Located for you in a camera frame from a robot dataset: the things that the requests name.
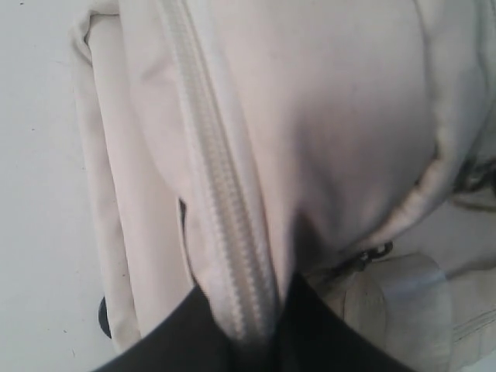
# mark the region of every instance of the white zipper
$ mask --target white zipper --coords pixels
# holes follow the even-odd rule
[[[235,146],[249,148],[247,138],[243,129],[237,130],[239,122],[223,122],[215,95],[221,93],[214,91],[202,48],[201,38],[213,35],[205,21],[206,2],[159,0],[158,4],[177,68],[208,264],[217,269],[206,284],[212,313],[231,339],[242,345],[260,345],[274,331],[277,287],[258,180],[254,172],[245,171],[253,158],[250,154],[246,159],[233,156]]]

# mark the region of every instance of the white fabric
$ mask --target white fabric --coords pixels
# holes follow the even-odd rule
[[[211,0],[250,134],[282,299],[297,267],[334,265],[389,240],[446,197],[489,113],[490,5]],[[177,197],[188,206],[188,257],[207,295],[215,270],[202,249],[163,32],[154,0],[121,0],[96,2],[72,34],[74,93],[119,350],[191,287]],[[319,237],[314,247],[295,246],[304,227]]]

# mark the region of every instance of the white surface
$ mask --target white surface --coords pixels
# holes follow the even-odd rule
[[[110,360],[71,91],[83,0],[0,2],[0,370],[88,372]]]

